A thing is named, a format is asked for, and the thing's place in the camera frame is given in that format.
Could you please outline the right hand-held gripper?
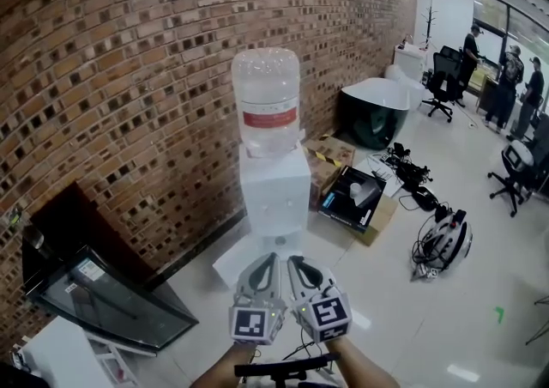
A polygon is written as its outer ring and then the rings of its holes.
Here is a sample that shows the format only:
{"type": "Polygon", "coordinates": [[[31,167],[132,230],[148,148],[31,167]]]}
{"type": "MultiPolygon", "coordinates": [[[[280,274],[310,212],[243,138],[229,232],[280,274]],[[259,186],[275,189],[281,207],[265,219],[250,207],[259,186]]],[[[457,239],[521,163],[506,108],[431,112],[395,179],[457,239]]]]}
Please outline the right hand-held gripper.
{"type": "Polygon", "coordinates": [[[353,322],[350,300],[347,293],[334,287],[331,270],[303,256],[291,256],[287,268],[293,298],[301,299],[293,304],[292,312],[305,333],[314,343],[345,336],[353,322]],[[312,290],[321,293],[305,298],[312,290]]]}

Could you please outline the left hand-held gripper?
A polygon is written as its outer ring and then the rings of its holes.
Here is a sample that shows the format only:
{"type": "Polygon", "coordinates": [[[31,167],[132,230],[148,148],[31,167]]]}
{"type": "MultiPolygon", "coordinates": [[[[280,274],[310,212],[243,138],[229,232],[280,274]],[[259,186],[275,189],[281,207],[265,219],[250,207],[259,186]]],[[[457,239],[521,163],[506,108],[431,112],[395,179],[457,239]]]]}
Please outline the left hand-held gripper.
{"type": "Polygon", "coordinates": [[[236,296],[229,309],[232,340],[242,344],[272,345],[284,323],[287,305],[282,299],[263,300],[248,296],[281,296],[281,260],[278,254],[265,254],[248,265],[239,275],[237,291],[244,295],[236,296]]]}

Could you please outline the white water dispenser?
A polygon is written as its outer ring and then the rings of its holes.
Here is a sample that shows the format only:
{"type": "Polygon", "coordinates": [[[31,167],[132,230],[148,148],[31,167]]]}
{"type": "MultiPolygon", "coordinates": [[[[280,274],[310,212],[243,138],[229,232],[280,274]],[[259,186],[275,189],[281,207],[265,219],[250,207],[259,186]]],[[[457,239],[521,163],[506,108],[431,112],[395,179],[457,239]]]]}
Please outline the white water dispenser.
{"type": "Polygon", "coordinates": [[[241,146],[239,180],[246,233],[213,264],[229,288],[265,254],[283,260],[301,254],[309,213],[311,171],[299,143],[279,158],[255,158],[241,146]]]}

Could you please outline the person's right forearm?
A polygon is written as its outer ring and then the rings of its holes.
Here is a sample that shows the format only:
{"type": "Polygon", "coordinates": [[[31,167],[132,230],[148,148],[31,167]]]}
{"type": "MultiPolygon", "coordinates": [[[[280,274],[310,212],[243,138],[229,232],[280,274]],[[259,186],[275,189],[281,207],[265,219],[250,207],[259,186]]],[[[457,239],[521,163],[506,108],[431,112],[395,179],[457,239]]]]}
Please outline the person's right forearm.
{"type": "Polygon", "coordinates": [[[325,343],[331,354],[339,354],[336,362],[348,388],[401,388],[396,379],[366,357],[347,336],[325,343]]]}

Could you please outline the person's left forearm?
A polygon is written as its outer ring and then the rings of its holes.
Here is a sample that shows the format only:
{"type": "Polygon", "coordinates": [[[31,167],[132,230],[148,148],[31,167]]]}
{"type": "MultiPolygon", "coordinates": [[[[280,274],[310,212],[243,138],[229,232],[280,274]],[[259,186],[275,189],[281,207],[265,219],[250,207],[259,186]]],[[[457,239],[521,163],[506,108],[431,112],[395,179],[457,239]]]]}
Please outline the person's left forearm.
{"type": "Polygon", "coordinates": [[[234,343],[190,388],[238,388],[234,368],[249,364],[255,353],[255,344],[234,343]]]}

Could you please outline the black product box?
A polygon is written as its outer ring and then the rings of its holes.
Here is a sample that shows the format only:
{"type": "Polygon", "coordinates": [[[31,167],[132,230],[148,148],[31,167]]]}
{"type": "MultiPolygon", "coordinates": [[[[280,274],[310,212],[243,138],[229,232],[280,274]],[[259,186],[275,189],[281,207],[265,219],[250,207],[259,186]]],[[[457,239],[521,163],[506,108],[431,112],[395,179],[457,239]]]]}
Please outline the black product box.
{"type": "Polygon", "coordinates": [[[329,188],[319,205],[318,212],[330,219],[337,220],[352,230],[363,233],[369,226],[385,183],[368,173],[345,166],[335,182],[329,188]],[[349,196],[351,183],[362,185],[361,201],[349,196]]]}

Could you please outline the plain cardboard box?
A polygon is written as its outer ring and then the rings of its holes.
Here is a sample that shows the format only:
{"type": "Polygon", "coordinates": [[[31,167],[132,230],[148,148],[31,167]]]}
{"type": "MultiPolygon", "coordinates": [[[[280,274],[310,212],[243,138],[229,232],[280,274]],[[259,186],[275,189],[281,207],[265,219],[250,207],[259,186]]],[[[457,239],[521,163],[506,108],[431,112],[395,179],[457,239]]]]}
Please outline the plain cardboard box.
{"type": "Polygon", "coordinates": [[[369,226],[363,233],[356,233],[354,237],[366,246],[371,246],[382,231],[389,225],[398,202],[391,197],[382,195],[375,212],[372,215],[369,226]]]}

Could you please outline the small printed floor tags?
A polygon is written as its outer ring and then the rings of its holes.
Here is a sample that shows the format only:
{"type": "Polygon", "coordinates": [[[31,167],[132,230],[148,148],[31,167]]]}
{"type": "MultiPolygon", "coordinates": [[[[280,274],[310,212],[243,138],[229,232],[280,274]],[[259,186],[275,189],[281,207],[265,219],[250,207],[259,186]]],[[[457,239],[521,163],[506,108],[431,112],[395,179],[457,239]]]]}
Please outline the small printed floor tags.
{"type": "Polygon", "coordinates": [[[413,270],[411,281],[424,281],[429,282],[436,279],[438,276],[438,270],[425,264],[417,264],[413,270]]]}

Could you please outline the cardboard box striped tape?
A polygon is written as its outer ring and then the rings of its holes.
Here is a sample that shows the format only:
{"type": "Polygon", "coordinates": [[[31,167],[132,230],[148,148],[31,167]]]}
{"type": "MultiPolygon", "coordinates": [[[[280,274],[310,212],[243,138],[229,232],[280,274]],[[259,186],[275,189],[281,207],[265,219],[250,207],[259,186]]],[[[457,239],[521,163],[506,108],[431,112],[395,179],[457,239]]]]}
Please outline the cardboard box striped tape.
{"type": "Polygon", "coordinates": [[[316,208],[345,166],[353,164],[355,147],[332,136],[310,139],[304,152],[311,170],[310,207],[316,208]]]}

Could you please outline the white flat sheet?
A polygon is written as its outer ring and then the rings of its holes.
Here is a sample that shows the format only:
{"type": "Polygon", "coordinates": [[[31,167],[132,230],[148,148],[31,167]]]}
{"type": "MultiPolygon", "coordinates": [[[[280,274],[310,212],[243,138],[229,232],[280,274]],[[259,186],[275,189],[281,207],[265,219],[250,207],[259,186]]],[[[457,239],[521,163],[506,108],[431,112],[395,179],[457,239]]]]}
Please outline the white flat sheet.
{"type": "Polygon", "coordinates": [[[385,183],[383,188],[385,196],[393,197],[402,188],[403,181],[397,176],[394,168],[373,155],[368,155],[365,162],[370,169],[370,174],[385,183]]]}

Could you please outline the black glass front appliance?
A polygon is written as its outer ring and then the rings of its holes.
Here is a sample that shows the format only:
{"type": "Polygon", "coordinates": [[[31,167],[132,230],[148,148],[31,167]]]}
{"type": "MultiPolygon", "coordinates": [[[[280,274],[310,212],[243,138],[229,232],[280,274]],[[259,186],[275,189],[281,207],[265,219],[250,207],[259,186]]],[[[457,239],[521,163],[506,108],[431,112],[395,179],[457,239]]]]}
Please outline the black glass front appliance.
{"type": "Polygon", "coordinates": [[[199,323],[77,183],[33,214],[22,238],[27,298],[90,333],[158,353],[199,323]]]}

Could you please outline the clear water bottle red label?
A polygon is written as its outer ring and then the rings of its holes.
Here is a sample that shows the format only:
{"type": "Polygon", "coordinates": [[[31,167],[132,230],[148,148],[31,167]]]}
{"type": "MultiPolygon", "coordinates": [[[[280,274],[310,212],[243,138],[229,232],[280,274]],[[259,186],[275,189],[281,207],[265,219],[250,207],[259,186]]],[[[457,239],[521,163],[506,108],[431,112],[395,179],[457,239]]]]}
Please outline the clear water bottle red label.
{"type": "Polygon", "coordinates": [[[249,49],[232,60],[232,87],[244,147],[255,158],[278,158],[299,140],[300,65],[280,47],[249,49]]]}

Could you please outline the white metal rack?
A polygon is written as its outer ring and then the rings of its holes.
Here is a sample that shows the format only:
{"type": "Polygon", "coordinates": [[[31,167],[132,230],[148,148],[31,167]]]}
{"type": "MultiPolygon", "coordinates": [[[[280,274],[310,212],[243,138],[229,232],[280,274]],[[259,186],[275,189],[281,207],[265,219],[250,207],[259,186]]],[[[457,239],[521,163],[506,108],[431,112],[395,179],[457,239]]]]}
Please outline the white metal rack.
{"type": "Polygon", "coordinates": [[[51,388],[189,388],[190,379],[166,352],[142,351],[54,318],[21,353],[51,388]]]}

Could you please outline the black swivel chair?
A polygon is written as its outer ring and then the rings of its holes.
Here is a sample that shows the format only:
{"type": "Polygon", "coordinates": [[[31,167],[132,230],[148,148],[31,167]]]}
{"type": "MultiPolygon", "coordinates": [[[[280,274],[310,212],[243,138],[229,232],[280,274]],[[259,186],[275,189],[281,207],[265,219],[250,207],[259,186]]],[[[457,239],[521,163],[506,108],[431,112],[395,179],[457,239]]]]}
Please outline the black swivel chair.
{"type": "MultiPolygon", "coordinates": [[[[534,156],[533,150],[527,144],[525,145],[534,156]]],[[[501,159],[505,171],[507,172],[507,176],[502,177],[495,172],[487,173],[487,178],[496,179],[503,186],[502,189],[492,192],[489,195],[489,198],[494,199],[498,196],[507,195],[511,202],[510,217],[513,218],[517,214],[518,206],[522,205],[531,197],[534,187],[538,182],[538,178],[540,177],[540,165],[534,159],[534,165],[532,167],[527,167],[522,172],[516,172],[511,168],[507,161],[504,161],[502,157],[503,150],[501,151],[501,159]]]]}

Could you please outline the white toilet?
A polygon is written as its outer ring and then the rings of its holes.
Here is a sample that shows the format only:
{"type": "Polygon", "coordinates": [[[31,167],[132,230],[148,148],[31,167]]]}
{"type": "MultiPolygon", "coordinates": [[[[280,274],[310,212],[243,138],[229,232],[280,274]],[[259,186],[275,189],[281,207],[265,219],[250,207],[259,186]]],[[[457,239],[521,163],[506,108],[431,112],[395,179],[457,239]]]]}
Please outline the white toilet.
{"type": "Polygon", "coordinates": [[[393,63],[389,65],[384,77],[401,84],[408,92],[410,109],[416,111],[425,97],[422,83],[427,62],[426,51],[415,45],[405,44],[394,49],[393,63]]]}

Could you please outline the white round device on chair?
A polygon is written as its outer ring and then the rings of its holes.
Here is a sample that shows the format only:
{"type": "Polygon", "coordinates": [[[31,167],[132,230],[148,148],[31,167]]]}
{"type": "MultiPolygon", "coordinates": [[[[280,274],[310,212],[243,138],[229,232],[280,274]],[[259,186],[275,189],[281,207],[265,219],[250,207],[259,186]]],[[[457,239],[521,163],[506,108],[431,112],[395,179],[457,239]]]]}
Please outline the white round device on chair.
{"type": "Polygon", "coordinates": [[[522,172],[534,165],[534,157],[528,147],[519,140],[511,141],[503,150],[502,157],[516,172],[522,172]]]}

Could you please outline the black office chair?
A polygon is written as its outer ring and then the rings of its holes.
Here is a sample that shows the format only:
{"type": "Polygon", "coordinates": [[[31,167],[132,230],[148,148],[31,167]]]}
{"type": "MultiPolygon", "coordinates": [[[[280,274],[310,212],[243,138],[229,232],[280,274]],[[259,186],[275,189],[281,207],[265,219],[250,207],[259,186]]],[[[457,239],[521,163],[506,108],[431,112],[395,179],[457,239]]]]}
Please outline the black office chair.
{"type": "Polygon", "coordinates": [[[449,106],[457,98],[457,80],[453,73],[455,61],[445,57],[440,52],[433,54],[433,73],[426,84],[426,89],[431,93],[430,99],[424,99],[422,104],[431,106],[427,116],[440,111],[447,117],[447,122],[453,119],[453,109],[449,106]]]}

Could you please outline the brown wooden desk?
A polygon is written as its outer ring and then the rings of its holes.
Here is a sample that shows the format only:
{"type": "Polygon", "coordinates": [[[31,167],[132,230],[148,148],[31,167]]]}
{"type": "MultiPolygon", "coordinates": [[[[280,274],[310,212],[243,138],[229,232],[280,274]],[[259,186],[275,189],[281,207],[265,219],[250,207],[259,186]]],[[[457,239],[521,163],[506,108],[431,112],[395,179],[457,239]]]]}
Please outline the brown wooden desk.
{"type": "Polygon", "coordinates": [[[484,76],[481,89],[478,95],[476,112],[480,110],[487,112],[497,98],[498,82],[491,76],[484,76]]]}

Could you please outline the black bag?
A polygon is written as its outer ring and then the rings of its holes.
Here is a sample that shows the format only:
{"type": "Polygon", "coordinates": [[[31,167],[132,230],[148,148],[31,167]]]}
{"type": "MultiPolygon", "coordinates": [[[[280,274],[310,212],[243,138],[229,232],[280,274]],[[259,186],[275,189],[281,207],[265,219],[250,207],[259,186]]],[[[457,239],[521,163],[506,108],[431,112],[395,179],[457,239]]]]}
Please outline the black bag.
{"type": "Polygon", "coordinates": [[[0,362],[0,388],[48,388],[40,378],[0,362]]]}

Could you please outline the dark coat rack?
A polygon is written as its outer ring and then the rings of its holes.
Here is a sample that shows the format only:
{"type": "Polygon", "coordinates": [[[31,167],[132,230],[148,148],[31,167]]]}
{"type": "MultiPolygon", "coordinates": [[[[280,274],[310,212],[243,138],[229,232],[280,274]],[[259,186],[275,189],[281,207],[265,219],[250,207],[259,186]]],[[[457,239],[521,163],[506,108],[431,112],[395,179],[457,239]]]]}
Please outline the dark coat rack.
{"type": "Polygon", "coordinates": [[[426,9],[426,13],[421,15],[426,22],[425,42],[423,46],[423,50],[426,52],[429,51],[429,48],[431,46],[431,39],[432,39],[431,31],[434,27],[435,20],[436,20],[435,14],[436,14],[436,11],[433,9],[432,5],[430,5],[426,9]]]}

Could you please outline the glass window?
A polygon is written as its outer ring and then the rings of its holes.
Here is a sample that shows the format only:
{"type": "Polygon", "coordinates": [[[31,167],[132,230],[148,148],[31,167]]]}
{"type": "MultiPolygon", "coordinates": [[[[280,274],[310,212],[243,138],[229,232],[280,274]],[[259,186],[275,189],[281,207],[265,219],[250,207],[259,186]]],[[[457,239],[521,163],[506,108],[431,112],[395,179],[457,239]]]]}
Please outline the glass window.
{"type": "Polygon", "coordinates": [[[549,70],[549,29],[518,9],[499,0],[474,0],[473,22],[483,31],[477,45],[488,61],[497,64],[512,45],[518,45],[527,77],[531,70],[528,63],[534,57],[541,61],[543,70],[549,70]]]}

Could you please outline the black bar frame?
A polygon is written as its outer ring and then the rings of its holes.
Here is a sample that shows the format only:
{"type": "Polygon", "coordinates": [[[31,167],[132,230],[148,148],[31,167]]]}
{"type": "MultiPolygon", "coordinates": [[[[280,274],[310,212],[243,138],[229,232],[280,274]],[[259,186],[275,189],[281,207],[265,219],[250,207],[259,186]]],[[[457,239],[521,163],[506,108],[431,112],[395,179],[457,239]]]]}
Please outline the black bar frame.
{"type": "Polygon", "coordinates": [[[304,380],[307,371],[326,367],[340,357],[340,353],[327,353],[295,361],[285,360],[275,363],[236,365],[234,375],[239,378],[269,376],[274,381],[304,380]]]}

